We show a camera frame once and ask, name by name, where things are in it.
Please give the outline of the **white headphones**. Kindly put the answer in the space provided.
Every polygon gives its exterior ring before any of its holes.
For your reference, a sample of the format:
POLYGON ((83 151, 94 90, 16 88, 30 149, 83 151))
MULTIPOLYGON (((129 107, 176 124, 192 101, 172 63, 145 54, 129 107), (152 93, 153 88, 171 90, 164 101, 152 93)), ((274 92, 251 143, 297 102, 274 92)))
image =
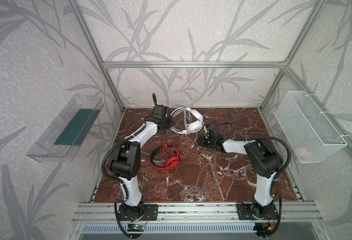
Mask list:
POLYGON ((177 108, 171 113, 171 117, 176 118, 176 116, 184 115, 184 130, 178 130, 176 124, 171 130, 180 135, 189 135, 199 132, 203 126, 203 116, 197 110, 191 109, 189 107, 177 108))

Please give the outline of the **red black headphones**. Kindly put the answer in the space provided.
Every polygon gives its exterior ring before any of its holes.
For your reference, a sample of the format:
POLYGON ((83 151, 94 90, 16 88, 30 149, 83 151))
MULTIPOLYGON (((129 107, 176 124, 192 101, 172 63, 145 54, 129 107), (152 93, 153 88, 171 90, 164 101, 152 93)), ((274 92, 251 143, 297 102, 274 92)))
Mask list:
POLYGON ((151 151, 149 161, 157 170, 170 171, 182 162, 182 155, 177 146, 171 144, 160 144, 151 151), (155 155, 158 152, 161 154, 160 166, 155 164, 155 155))

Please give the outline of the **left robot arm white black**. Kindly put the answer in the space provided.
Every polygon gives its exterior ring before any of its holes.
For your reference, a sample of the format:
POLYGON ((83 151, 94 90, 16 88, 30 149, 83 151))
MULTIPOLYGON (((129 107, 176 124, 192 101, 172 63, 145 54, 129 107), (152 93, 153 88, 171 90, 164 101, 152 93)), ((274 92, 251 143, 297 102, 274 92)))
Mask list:
POLYGON ((173 117, 168 115, 169 108, 157 103, 156 94, 153 94, 153 100, 154 108, 143 119, 141 127, 124 139, 115 140, 102 162, 103 176, 119 182, 123 190, 124 199, 115 211, 118 220, 119 213, 127 219, 144 214, 145 205, 137 178, 141 168, 141 147, 159 131, 174 126, 173 117))

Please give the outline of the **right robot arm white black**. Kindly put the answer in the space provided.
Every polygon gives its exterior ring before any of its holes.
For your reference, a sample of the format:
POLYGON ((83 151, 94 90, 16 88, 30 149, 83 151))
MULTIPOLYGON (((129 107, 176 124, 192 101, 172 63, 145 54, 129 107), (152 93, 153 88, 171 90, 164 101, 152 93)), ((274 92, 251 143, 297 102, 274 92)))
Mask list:
POLYGON ((211 148, 222 153, 236 153, 247 155, 253 170, 256 172, 256 191, 250 207, 255 219, 262 220, 274 206, 274 182, 288 167, 291 159, 289 146, 281 139, 274 137, 258 137, 253 139, 224 139, 218 126, 206 125, 205 135, 197 138, 200 147, 211 148), (287 151, 287 160, 284 162, 276 151, 274 140, 281 143, 287 151))

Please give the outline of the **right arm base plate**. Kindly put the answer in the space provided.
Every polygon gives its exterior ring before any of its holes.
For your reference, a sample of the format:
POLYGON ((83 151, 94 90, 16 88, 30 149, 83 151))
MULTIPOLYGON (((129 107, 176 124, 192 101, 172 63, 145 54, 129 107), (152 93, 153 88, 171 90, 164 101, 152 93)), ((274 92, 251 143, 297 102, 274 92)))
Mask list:
POLYGON ((239 220, 268 220, 268 217, 277 220, 279 216, 274 201, 267 206, 261 206, 257 202, 251 204, 238 202, 236 203, 236 211, 239 220))

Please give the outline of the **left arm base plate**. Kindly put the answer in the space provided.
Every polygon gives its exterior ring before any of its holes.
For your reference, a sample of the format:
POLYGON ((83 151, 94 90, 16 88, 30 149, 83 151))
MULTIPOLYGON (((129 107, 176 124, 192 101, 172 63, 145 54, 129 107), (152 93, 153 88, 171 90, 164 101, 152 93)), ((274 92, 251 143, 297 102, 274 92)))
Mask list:
POLYGON ((159 205, 156 204, 140 204, 136 207, 122 204, 118 209, 118 217, 120 221, 131 221, 134 219, 156 221, 158 212, 159 205))

